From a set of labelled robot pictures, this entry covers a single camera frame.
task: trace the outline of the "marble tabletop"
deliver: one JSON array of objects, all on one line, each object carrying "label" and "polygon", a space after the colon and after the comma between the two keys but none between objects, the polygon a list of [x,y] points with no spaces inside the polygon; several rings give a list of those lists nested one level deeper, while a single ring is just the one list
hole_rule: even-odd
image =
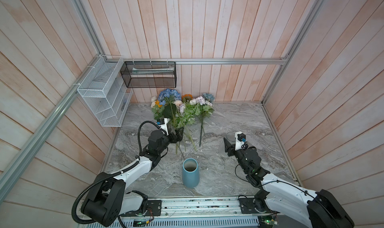
[{"label": "marble tabletop", "polygon": [[[184,136],[176,154],[175,144],[169,145],[168,154],[161,159],[151,172],[132,183],[126,191],[139,190],[149,197],[190,197],[190,196],[232,196],[254,195],[258,189],[235,175],[237,161],[224,152],[223,137],[229,131],[241,131],[247,141],[257,148],[262,159],[261,166],[276,176],[292,181],[292,176],[280,148],[259,103],[214,103],[214,113],[204,120],[205,134],[199,147],[200,124],[189,126],[194,143]],[[145,120],[153,121],[149,104],[130,104],[120,130],[107,173],[121,169],[134,160],[138,154],[137,129]],[[148,137],[154,127],[145,124],[140,132],[142,147],[148,144]],[[200,182],[187,188],[181,181],[182,163],[194,158],[199,164]],[[240,167],[237,175],[245,179]]]}]

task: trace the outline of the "green leaf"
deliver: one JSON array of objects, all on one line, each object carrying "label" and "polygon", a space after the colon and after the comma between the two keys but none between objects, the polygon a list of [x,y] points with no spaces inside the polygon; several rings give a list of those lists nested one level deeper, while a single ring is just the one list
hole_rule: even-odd
[{"label": "green leaf", "polygon": [[164,108],[164,112],[163,112],[163,115],[165,118],[170,118],[172,119],[173,116],[176,114],[176,105],[175,104],[170,104],[170,105],[167,105],[165,108]]}]

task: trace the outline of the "blue hydrangea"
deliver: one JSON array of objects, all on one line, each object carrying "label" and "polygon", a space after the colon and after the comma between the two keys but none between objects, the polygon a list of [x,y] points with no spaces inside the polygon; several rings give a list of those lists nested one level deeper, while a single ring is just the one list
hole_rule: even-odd
[{"label": "blue hydrangea", "polygon": [[166,89],[160,92],[158,100],[161,102],[164,100],[164,98],[170,98],[171,96],[174,97],[175,100],[181,100],[181,94],[177,92],[176,90],[170,90]]},{"label": "blue hydrangea", "polygon": [[212,94],[204,93],[203,97],[204,97],[204,99],[208,100],[209,102],[212,102],[215,100],[215,97]]}]

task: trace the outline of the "white mesh shelf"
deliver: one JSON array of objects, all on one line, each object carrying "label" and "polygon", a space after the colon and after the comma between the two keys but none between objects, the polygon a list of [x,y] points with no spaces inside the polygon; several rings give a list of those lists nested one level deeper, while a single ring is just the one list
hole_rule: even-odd
[{"label": "white mesh shelf", "polygon": [[119,61],[113,63],[106,62],[104,57],[97,60],[81,82],[78,92],[102,126],[119,127],[133,91],[126,93],[127,87],[118,75],[123,64],[122,58],[119,57]]}]

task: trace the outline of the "blue vase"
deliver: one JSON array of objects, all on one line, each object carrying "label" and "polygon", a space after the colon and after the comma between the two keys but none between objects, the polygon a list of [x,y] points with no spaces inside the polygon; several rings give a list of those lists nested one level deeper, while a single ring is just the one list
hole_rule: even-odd
[{"label": "blue vase", "polygon": [[189,158],[183,162],[182,180],[188,188],[198,185],[200,181],[199,165],[195,159]]}]

